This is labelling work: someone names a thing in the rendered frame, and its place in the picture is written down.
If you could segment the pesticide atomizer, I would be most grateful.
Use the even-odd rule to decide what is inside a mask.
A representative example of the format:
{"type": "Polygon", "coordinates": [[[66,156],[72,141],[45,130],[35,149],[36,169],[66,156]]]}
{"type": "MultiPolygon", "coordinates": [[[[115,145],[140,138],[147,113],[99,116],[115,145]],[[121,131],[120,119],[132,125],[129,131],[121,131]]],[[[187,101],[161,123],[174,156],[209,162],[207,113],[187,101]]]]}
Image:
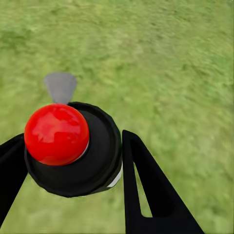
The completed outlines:
{"type": "Polygon", "coordinates": [[[97,106],[70,102],[78,83],[67,72],[47,74],[54,104],[38,109],[24,131],[28,173],[47,192],[63,197],[113,188],[123,169],[120,131],[97,106]]]}

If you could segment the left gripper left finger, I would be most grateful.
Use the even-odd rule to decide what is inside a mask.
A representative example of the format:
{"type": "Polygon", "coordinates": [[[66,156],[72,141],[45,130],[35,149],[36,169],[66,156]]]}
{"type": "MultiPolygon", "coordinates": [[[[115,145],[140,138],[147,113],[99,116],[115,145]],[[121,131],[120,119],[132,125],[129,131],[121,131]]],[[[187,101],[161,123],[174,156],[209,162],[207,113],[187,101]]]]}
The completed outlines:
{"type": "Polygon", "coordinates": [[[24,133],[0,146],[0,227],[28,174],[23,138],[24,133]]]}

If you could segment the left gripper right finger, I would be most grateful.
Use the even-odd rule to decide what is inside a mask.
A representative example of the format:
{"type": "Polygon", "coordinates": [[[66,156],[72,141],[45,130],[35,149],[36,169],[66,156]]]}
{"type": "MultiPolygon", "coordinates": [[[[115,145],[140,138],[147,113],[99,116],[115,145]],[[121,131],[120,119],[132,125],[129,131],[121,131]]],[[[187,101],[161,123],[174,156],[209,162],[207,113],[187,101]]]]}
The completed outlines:
{"type": "Polygon", "coordinates": [[[126,234],[204,234],[141,138],[122,130],[126,234]],[[153,217],[141,214],[136,165],[153,217]]]}

